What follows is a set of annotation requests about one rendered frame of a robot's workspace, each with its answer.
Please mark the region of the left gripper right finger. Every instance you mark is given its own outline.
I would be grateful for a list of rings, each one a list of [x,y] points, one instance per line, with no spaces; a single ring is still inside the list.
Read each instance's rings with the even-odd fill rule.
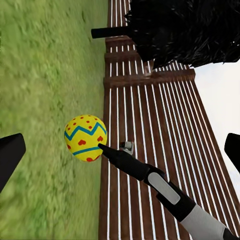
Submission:
[[[240,135],[229,133],[225,141],[224,150],[240,172]]]

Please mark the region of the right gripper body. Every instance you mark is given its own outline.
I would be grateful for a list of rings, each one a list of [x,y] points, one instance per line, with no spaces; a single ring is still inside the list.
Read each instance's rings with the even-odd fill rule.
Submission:
[[[139,160],[130,155],[127,151],[123,150],[119,160],[111,162],[118,169],[132,176],[139,166]]]

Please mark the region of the easter egg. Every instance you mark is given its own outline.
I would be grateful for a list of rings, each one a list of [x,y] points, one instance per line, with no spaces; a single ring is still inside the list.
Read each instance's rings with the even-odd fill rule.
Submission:
[[[105,124],[93,115],[81,115],[72,119],[64,130],[68,149],[79,160],[94,162],[102,154],[99,144],[107,145],[108,133]]]

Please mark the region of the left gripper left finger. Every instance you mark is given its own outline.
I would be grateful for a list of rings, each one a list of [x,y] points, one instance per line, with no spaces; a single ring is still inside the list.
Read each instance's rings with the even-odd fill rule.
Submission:
[[[0,193],[26,153],[21,133],[0,138]]]

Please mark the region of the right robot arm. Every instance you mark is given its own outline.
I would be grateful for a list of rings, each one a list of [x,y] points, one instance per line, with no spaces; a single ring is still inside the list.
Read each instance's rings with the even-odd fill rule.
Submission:
[[[176,220],[186,229],[192,240],[240,240],[221,221],[200,207],[172,181],[165,181],[165,173],[156,166],[142,163],[134,158],[134,142],[126,141],[119,144],[120,150],[99,143],[103,155],[118,169],[152,186],[161,202]]]

